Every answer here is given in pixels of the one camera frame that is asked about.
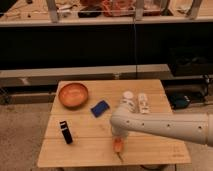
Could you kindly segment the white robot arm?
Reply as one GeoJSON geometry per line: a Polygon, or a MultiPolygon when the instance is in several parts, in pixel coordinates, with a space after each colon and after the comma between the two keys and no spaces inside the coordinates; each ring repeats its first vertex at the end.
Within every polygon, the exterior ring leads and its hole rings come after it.
{"type": "Polygon", "coordinates": [[[120,104],[110,123],[115,136],[135,131],[213,147],[213,114],[140,114],[120,104]]]}

